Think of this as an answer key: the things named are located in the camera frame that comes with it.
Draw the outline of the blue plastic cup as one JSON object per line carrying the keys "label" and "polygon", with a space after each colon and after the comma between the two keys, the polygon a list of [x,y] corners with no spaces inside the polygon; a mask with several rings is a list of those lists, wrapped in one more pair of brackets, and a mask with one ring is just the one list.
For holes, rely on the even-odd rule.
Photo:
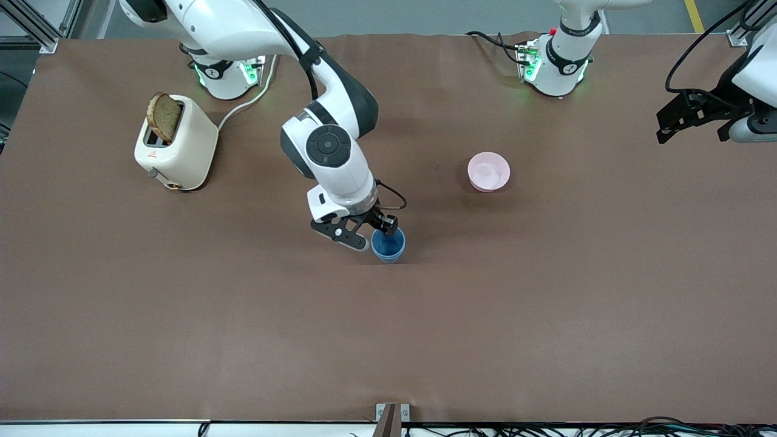
{"label": "blue plastic cup", "polygon": [[406,237],[400,228],[389,236],[374,230],[371,236],[371,248],[379,260],[384,263],[396,263],[402,257],[406,247]]}

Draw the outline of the pink plastic bowl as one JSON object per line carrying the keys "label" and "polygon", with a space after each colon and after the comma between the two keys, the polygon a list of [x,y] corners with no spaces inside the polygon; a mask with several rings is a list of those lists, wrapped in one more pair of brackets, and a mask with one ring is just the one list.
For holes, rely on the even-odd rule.
{"label": "pink plastic bowl", "polygon": [[511,176],[511,167],[502,155],[480,152],[470,158],[467,166],[470,185],[480,192],[495,192],[504,188]]}

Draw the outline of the white two-slot toaster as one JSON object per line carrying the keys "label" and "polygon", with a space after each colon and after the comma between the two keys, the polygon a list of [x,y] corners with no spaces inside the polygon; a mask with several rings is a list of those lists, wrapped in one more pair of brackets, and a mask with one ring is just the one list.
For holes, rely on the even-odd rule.
{"label": "white two-slot toaster", "polygon": [[170,95],[182,107],[172,142],[161,141],[145,117],[134,146],[134,160],[169,190],[196,191],[208,179],[219,130],[191,98]]}

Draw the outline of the brown toast slice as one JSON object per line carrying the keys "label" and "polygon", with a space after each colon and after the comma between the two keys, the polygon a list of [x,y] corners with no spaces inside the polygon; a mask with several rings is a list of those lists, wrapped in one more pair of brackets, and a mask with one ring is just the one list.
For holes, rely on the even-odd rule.
{"label": "brown toast slice", "polygon": [[172,142],[177,132],[182,107],[166,92],[156,92],[148,103],[146,119],[152,132],[164,142]]}

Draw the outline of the aluminium frame profile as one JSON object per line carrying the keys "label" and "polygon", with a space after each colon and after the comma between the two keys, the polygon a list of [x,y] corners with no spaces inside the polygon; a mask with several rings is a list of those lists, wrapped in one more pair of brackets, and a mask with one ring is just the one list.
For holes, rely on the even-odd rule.
{"label": "aluminium frame profile", "polygon": [[738,22],[726,31],[730,47],[746,47],[777,18],[777,0],[746,0]]}
{"label": "aluminium frame profile", "polygon": [[55,53],[76,38],[92,0],[0,0],[0,50]]}

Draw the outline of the metal table edge bracket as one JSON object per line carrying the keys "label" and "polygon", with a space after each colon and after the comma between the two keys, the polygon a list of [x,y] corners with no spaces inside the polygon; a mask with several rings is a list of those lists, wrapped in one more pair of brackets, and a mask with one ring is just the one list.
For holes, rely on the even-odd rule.
{"label": "metal table edge bracket", "polygon": [[372,437],[412,437],[410,404],[379,403],[375,406],[375,414],[377,424]]}

